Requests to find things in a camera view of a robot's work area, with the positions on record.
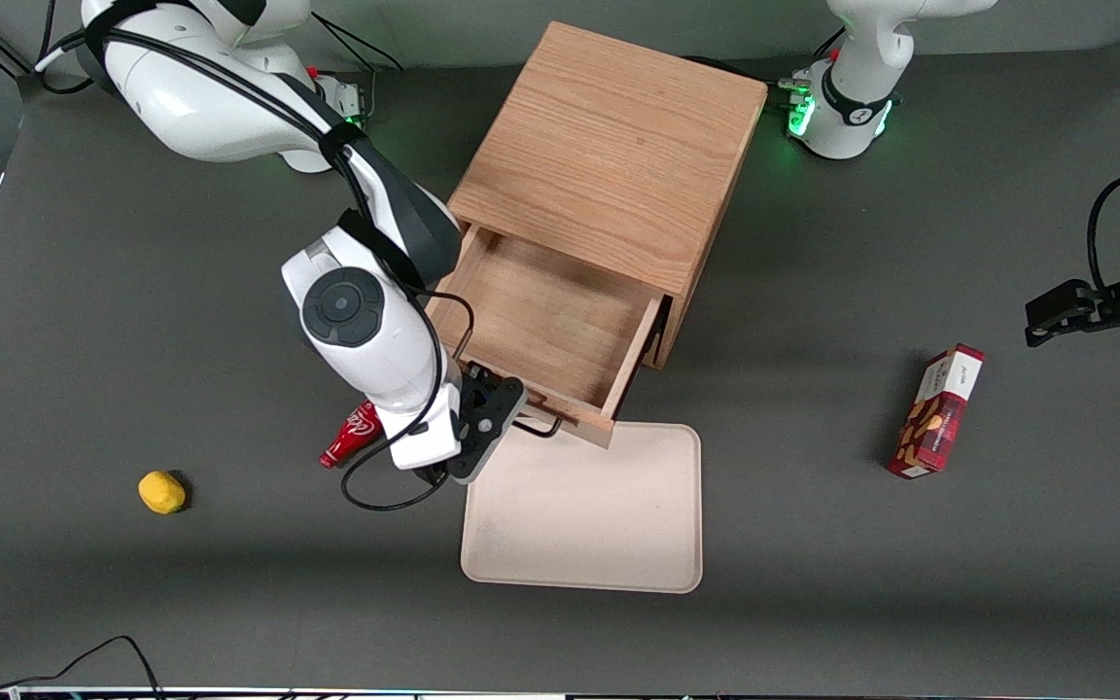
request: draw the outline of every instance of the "red bottle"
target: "red bottle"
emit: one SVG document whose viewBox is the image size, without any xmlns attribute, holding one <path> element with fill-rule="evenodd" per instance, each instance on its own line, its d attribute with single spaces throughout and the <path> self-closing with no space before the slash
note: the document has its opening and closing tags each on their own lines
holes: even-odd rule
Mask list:
<svg viewBox="0 0 1120 700">
<path fill-rule="evenodd" d="M 379 420 L 379 413 L 374 412 L 374 404 L 362 403 L 356 411 L 348 413 L 348 420 L 339 426 L 339 435 L 335 436 L 326 452 L 319 457 L 319 464 L 334 469 L 339 461 L 347 460 L 357 449 L 379 439 L 382 432 L 383 423 Z"/>
</svg>

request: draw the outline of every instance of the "yellow sponge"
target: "yellow sponge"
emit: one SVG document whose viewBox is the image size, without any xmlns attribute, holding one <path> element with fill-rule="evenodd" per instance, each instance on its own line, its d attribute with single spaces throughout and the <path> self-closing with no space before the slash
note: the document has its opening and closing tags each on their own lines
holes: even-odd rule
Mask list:
<svg viewBox="0 0 1120 700">
<path fill-rule="evenodd" d="M 183 484 L 167 473 L 150 473 L 143 476 L 137 485 L 137 493 L 143 503 L 155 513 L 170 514 L 184 506 L 188 494 Z"/>
</svg>

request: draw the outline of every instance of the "red box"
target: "red box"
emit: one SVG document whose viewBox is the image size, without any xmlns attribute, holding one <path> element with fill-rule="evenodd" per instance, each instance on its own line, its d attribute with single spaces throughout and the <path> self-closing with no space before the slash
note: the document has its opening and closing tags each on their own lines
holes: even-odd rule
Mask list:
<svg viewBox="0 0 1120 700">
<path fill-rule="evenodd" d="M 983 353 L 959 345 L 927 363 L 915 404 L 897 438 L 888 470 L 902 478 L 918 478 L 945 469 L 948 456 L 962 424 L 970 390 L 983 366 Z"/>
</svg>

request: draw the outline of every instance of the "wooden drawer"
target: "wooden drawer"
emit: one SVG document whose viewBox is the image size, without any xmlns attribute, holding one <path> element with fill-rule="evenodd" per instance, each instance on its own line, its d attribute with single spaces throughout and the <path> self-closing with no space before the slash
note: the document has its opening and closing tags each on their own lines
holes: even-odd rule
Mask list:
<svg viewBox="0 0 1120 700">
<path fill-rule="evenodd" d="M 475 308 L 475 333 L 458 360 L 521 377 L 533 416 L 608 446 L 616 410 L 657 333 L 661 293 L 563 253 L 473 225 L 460 262 L 439 284 Z M 433 298 L 436 332 L 454 349 L 463 307 Z"/>
</svg>

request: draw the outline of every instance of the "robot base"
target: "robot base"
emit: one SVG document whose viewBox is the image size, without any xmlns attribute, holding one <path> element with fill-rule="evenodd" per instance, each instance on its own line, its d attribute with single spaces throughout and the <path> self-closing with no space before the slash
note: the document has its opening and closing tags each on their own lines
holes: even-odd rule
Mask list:
<svg viewBox="0 0 1120 700">
<path fill-rule="evenodd" d="M 832 62 L 822 59 L 814 65 L 794 72 L 795 80 L 809 80 L 820 85 L 823 76 L 831 71 Z M 850 125 L 836 106 L 823 96 L 822 90 L 812 88 L 801 105 L 791 113 L 787 133 L 804 143 L 814 155 L 832 160 L 848 160 L 861 156 L 876 137 L 884 132 L 885 120 L 893 108 L 888 102 L 879 114 L 869 114 L 866 123 Z"/>
</svg>

